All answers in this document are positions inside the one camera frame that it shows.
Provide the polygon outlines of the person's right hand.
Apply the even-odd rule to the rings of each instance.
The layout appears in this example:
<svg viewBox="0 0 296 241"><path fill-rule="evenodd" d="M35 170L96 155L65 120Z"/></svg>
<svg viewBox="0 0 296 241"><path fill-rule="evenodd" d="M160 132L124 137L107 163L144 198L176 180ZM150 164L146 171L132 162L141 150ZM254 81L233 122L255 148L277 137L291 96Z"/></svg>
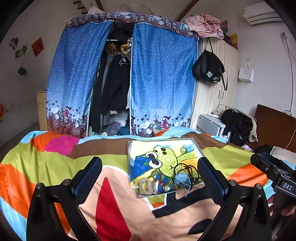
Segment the person's right hand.
<svg viewBox="0 0 296 241"><path fill-rule="evenodd" d="M271 204L269 207L269 214L270 216L273 215L275 207L274 205L278 202L277 198L279 197L279 194L273 194L269 199L267 199L267 203ZM296 206L295 205L286 205L282 208L281 210L281 215L282 216L290 216L295 213Z"/></svg>

